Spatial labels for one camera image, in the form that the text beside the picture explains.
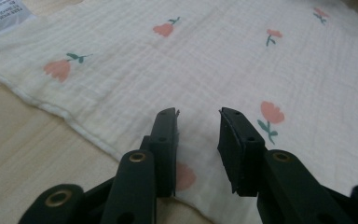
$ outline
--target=wooden table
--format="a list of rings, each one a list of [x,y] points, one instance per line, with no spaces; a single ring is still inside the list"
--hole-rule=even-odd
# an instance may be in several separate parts
[[[353,1],[348,6],[358,10]],[[80,0],[23,0],[48,15]],[[61,118],[27,105],[0,84],[0,224],[17,223],[36,197],[61,183],[84,190],[116,174],[118,162],[72,130]],[[211,223],[174,199],[158,200],[158,223]]]

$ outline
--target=dark object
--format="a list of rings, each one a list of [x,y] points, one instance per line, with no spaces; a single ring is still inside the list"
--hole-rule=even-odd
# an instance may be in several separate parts
[[[88,192],[77,185],[48,189],[19,223],[155,223],[156,197],[175,193],[178,115],[175,108],[159,112],[140,150],[128,152],[121,159],[116,177]]]
[[[348,198],[320,185],[301,161],[264,140],[236,110],[223,108],[218,150],[233,192],[256,196],[263,223],[358,223],[358,186]]]

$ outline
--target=flower print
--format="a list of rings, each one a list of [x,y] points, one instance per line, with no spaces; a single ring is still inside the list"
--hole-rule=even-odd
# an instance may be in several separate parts
[[[321,23],[324,25],[324,23],[326,22],[325,18],[328,18],[329,16],[327,14],[325,14],[323,11],[321,11],[319,8],[315,7],[313,9],[315,12],[313,13],[313,15],[318,18]]]
[[[170,23],[164,23],[162,25],[155,26],[153,28],[153,31],[159,35],[167,37],[172,33],[173,25],[176,24],[179,20],[180,20],[180,17],[178,17],[178,19],[176,19],[176,20],[168,20]]]
[[[278,135],[278,132],[271,130],[271,123],[278,124],[284,121],[284,114],[281,112],[280,108],[275,106],[271,102],[264,101],[261,103],[261,113],[263,117],[267,120],[267,124],[265,124],[260,119],[257,120],[260,127],[268,133],[269,141],[275,145],[274,141],[272,140],[272,136]]]
[[[275,40],[272,39],[273,36],[282,38],[282,34],[279,31],[274,31],[274,30],[270,30],[267,29],[267,34],[268,34],[268,38],[267,38],[267,47],[269,46],[269,42],[272,42],[272,44],[276,44]]]
[[[188,165],[181,162],[176,163],[176,190],[190,188],[196,182],[196,175]]]
[[[43,67],[43,70],[45,71],[46,75],[51,75],[52,77],[57,78],[60,82],[64,82],[68,78],[69,72],[71,71],[71,64],[69,64],[69,62],[78,61],[79,63],[83,63],[84,58],[90,56],[77,56],[74,53],[67,53],[66,55],[71,57],[72,59],[64,59],[46,64]]]

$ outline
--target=white tag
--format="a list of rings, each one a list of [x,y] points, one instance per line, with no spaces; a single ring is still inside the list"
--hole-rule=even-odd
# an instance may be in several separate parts
[[[34,15],[21,0],[0,0],[0,34],[31,18]]]

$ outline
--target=green leaf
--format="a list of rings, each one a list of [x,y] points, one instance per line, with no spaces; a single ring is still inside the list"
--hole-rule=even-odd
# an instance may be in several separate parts
[[[73,60],[76,60],[76,59],[79,58],[79,56],[77,56],[77,55],[75,55],[75,54],[73,54],[73,53],[67,53],[66,55],[69,56],[69,57],[71,57]]]
[[[276,135],[278,135],[278,133],[276,131],[272,131],[272,132],[269,133],[269,135],[276,136]]]
[[[267,126],[263,123],[263,121],[261,121],[260,119],[257,120],[258,125],[260,125],[260,127],[266,131],[269,132],[269,128],[267,128]]]

